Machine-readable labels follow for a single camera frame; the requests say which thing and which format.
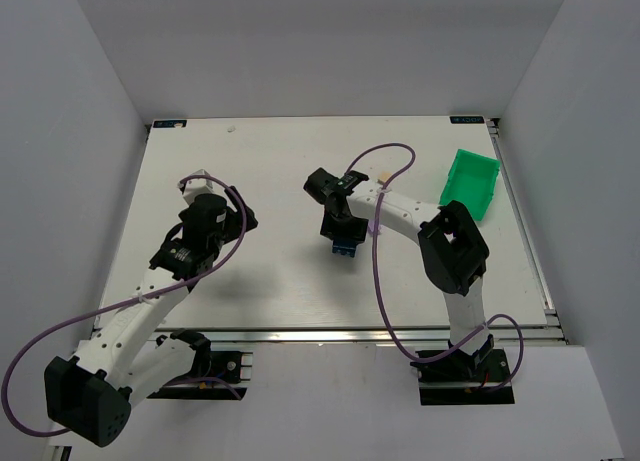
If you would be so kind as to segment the dark blue bridge block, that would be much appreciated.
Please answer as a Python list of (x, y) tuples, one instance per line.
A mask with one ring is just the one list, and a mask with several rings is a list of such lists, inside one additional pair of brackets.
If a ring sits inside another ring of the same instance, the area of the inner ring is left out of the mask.
[(354, 258), (356, 256), (358, 242), (349, 239), (334, 239), (332, 241), (332, 253)]

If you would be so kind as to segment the purple house-shaped block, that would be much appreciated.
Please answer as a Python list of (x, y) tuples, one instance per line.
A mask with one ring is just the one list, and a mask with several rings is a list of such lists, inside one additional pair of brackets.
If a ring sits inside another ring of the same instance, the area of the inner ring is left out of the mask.
[(382, 225), (380, 223), (375, 224), (373, 220), (370, 220), (367, 225), (367, 232), (370, 236), (379, 235), (381, 233)]

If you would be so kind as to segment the green plastic bin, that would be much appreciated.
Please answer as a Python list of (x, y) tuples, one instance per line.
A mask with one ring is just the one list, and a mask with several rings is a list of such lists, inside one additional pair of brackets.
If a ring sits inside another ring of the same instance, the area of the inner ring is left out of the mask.
[(459, 149), (450, 167), (439, 204), (462, 203), (475, 221), (482, 221), (494, 196), (500, 172), (497, 159)]

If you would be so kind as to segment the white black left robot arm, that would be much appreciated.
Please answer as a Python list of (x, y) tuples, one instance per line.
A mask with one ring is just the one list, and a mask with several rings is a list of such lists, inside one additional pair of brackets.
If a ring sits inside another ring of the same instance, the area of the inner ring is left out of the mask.
[(187, 207), (149, 262), (134, 302), (116, 309), (109, 322), (68, 359), (45, 368), (49, 418), (98, 447), (111, 444), (134, 407), (165, 385), (187, 384), (211, 374), (211, 343), (180, 329), (144, 352), (166, 316), (209, 272), (222, 247), (256, 228), (253, 211), (237, 189), (222, 195), (206, 187), (184, 193)]

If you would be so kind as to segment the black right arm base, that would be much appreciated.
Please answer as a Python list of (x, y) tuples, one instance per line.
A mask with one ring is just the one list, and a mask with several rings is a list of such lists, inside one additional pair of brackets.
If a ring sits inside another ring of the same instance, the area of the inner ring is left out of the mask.
[(471, 371), (454, 356), (434, 363), (411, 362), (418, 373), (421, 406), (496, 406), (513, 405), (510, 383), (500, 389), (511, 371), (503, 349), (493, 349), (480, 366)]

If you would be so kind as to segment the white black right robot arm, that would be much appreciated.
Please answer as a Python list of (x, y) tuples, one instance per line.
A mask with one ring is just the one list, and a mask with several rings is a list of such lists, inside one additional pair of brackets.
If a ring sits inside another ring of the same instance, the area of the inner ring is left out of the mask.
[(462, 203), (436, 206), (383, 191), (357, 171), (338, 178), (319, 168), (303, 189), (324, 208), (320, 235), (332, 241), (333, 253), (351, 258), (373, 233), (375, 209), (380, 206), (379, 225), (416, 243), (427, 278), (443, 293), (451, 357), (470, 368), (487, 358), (493, 337), (482, 292), (489, 249)]

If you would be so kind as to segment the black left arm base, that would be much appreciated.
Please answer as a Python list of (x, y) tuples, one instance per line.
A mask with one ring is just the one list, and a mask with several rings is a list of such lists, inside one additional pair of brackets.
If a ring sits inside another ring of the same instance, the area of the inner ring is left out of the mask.
[(197, 348), (191, 370), (166, 383), (149, 399), (231, 400), (241, 401), (251, 379), (253, 354), (250, 352), (211, 349), (201, 333), (173, 333), (171, 340), (195, 342)]

